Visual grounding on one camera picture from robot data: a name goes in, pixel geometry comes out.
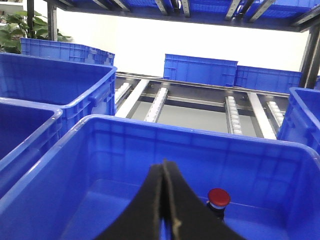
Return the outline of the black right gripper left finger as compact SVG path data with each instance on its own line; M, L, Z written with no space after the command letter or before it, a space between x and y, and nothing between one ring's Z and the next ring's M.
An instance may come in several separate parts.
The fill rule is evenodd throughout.
M163 178L163 165L151 165L135 197L119 217L96 239L158 240L162 221Z

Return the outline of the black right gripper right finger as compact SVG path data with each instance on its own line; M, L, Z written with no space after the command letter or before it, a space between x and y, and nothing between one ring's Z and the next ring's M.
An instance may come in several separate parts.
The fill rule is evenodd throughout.
M171 240L242 240L205 206L174 161L163 161L163 216Z

